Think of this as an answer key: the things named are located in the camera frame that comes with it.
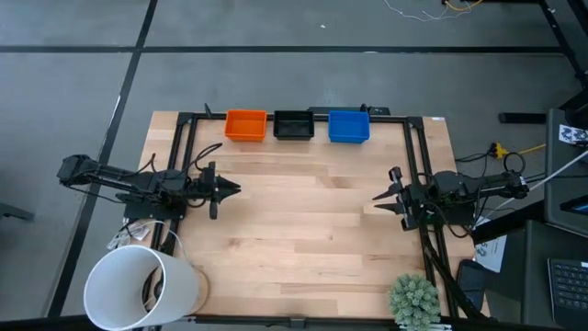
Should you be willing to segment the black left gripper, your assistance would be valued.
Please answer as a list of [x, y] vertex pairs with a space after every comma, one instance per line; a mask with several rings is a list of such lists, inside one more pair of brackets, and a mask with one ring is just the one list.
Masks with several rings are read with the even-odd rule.
[[209, 203], [209, 217], [211, 220], [218, 218], [219, 201], [241, 192], [241, 185], [224, 177], [219, 177], [219, 189], [216, 176], [216, 163], [211, 161], [205, 166], [198, 176], [198, 195]]

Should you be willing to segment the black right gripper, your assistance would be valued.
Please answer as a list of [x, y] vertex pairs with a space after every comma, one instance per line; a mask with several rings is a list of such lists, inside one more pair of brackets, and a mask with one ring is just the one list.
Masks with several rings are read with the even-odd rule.
[[393, 203], [376, 204], [375, 208], [385, 211], [391, 211], [402, 217], [401, 228], [403, 231], [411, 231], [418, 227], [416, 216], [413, 211], [413, 199], [409, 186], [404, 186], [401, 182], [402, 174], [398, 166], [389, 171], [391, 180], [390, 186], [386, 191], [374, 197], [373, 200], [382, 200], [394, 196]]

